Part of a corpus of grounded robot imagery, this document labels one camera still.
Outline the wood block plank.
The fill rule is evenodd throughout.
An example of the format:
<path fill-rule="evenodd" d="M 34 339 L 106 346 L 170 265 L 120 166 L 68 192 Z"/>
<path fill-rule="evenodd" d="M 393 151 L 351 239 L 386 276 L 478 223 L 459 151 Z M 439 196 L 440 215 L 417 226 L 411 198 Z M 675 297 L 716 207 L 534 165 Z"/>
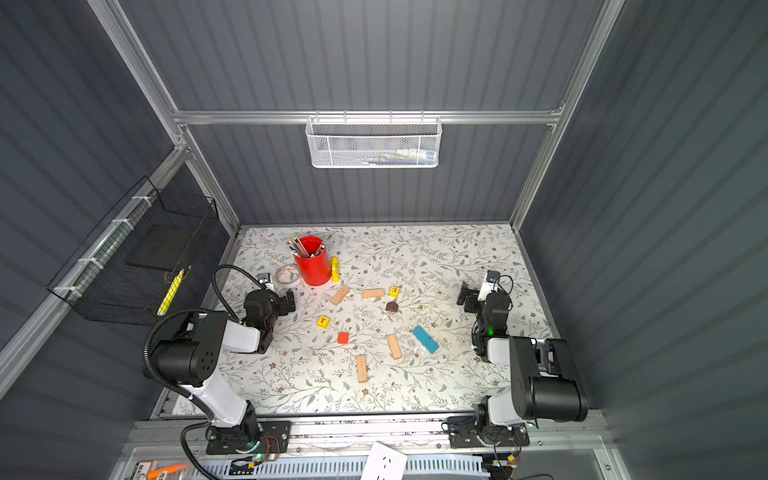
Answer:
<path fill-rule="evenodd" d="M 357 379 L 360 383 L 365 383 L 368 381 L 368 370 L 365 355 L 358 355 L 356 357 L 356 371 Z"/>
<path fill-rule="evenodd" d="M 349 294 L 350 288 L 347 286 L 341 287 L 338 292 L 331 298 L 330 302 L 332 305 L 337 306 L 339 305 L 345 297 Z"/>
<path fill-rule="evenodd" d="M 366 289 L 362 291 L 361 295 L 363 299 L 381 298 L 387 295 L 387 291 L 381 288 Z"/>
<path fill-rule="evenodd" d="M 397 337 L 395 334 L 386 336 L 387 345 L 394 360 L 400 360 L 402 358 L 402 351 L 399 347 Z"/>

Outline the teal block plank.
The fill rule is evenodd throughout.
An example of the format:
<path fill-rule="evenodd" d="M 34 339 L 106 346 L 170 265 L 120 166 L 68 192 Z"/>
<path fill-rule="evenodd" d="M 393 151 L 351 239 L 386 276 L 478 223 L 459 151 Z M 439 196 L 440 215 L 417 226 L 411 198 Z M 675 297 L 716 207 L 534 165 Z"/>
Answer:
<path fill-rule="evenodd" d="M 412 333 L 429 353 L 434 354 L 438 350 L 438 343 L 421 326 L 415 327 Z"/>

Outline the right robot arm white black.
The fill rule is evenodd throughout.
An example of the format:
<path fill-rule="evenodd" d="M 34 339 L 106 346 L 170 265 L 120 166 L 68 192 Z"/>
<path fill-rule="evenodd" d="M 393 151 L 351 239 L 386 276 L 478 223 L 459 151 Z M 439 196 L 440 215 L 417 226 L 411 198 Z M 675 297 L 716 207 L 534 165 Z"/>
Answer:
<path fill-rule="evenodd" d="M 509 375 L 501 391 L 483 397 L 472 415 L 445 422 L 453 448 L 520 449 L 529 444 L 530 422 L 587 418 L 587 394 L 565 340 L 509 335 L 506 322 L 512 299 L 497 281 L 487 280 L 479 289 L 462 284 L 457 304 L 475 316 L 471 341 L 476 356 L 506 366 Z"/>

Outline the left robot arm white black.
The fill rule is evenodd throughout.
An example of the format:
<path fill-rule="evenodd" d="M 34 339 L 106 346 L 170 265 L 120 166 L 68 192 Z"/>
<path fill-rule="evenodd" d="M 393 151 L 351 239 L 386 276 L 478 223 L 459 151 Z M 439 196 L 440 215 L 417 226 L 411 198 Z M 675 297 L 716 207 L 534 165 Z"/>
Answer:
<path fill-rule="evenodd" d="M 164 316 L 145 341 L 144 374 L 193 403 L 205 416 L 209 449 L 251 452 L 262 444 L 253 407 L 217 370 L 222 350 L 264 354 L 276 321 L 296 310 L 291 290 L 283 296 L 254 290 L 245 297 L 244 322 L 226 311 L 196 309 Z"/>

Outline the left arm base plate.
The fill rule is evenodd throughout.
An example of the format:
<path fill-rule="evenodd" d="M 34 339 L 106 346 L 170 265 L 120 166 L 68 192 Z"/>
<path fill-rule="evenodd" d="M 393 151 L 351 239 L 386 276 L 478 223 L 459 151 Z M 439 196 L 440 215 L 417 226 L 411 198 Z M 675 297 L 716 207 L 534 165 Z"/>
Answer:
<path fill-rule="evenodd" d="M 208 427 L 207 455 L 282 454 L 287 450 L 292 423 L 266 421 L 231 428 Z"/>

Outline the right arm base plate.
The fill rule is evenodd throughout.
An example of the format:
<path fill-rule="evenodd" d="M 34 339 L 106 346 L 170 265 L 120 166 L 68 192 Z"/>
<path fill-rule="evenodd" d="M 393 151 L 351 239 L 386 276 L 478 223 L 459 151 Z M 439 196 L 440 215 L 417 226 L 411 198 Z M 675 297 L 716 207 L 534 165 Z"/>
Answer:
<path fill-rule="evenodd" d="M 530 445 L 524 424 L 513 426 L 483 424 L 472 415 L 462 415 L 448 417 L 442 422 L 441 427 L 448 435 L 450 446 L 454 449 L 481 447 L 522 449 Z"/>

